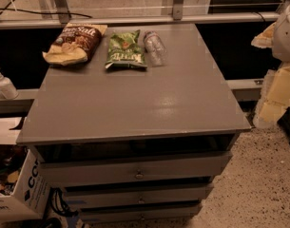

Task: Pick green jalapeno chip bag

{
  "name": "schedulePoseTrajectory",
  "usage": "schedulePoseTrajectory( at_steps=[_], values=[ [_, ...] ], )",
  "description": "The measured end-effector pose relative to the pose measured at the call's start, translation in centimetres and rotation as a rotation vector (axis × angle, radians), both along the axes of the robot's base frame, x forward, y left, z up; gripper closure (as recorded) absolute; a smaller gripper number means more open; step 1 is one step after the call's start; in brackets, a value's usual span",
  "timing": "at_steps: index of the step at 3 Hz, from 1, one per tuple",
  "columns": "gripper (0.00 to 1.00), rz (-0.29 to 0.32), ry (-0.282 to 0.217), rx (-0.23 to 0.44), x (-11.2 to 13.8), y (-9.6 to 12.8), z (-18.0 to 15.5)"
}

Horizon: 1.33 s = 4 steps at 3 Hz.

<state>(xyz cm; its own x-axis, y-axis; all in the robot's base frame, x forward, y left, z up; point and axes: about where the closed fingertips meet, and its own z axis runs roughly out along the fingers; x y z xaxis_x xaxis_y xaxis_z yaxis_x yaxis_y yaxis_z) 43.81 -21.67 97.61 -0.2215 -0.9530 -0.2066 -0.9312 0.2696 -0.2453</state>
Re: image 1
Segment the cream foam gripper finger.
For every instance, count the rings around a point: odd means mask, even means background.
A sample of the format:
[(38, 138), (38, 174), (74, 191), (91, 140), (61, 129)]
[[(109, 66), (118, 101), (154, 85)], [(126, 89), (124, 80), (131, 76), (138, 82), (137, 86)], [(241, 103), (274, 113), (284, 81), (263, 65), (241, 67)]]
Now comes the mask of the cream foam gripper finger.
[(271, 48), (273, 46), (274, 28), (276, 23), (268, 26), (262, 33), (255, 36), (251, 45), (256, 48)]

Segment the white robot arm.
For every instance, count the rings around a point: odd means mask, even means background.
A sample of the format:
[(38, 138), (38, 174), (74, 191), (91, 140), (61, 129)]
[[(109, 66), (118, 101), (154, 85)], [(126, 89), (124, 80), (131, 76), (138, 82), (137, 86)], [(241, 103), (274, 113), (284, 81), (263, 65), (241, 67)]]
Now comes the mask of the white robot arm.
[(256, 48), (271, 48), (274, 58), (290, 63), (290, 4), (276, 22), (251, 41)]

